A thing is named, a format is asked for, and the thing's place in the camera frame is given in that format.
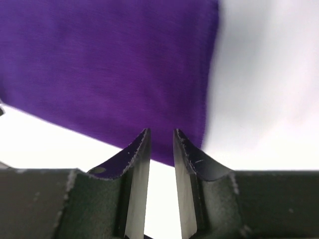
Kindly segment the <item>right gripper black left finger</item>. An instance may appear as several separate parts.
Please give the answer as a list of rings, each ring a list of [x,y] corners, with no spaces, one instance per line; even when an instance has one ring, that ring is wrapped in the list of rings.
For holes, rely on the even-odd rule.
[[[1,170],[1,238],[144,238],[150,154],[151,131],[145,129],[89,172]]]

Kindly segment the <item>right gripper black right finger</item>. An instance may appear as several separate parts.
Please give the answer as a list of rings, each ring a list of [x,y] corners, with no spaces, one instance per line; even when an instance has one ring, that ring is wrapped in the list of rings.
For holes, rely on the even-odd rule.
[[[316,239],[317,171],[232,170],[173,135],[184,239]]]

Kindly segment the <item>purple towel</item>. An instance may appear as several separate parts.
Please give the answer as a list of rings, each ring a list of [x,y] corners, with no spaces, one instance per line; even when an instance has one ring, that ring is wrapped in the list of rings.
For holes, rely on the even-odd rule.
[[[0,98],[125,147],[144,128],[173,165],[172,132],[201,146],[216,0],[3,0]]]

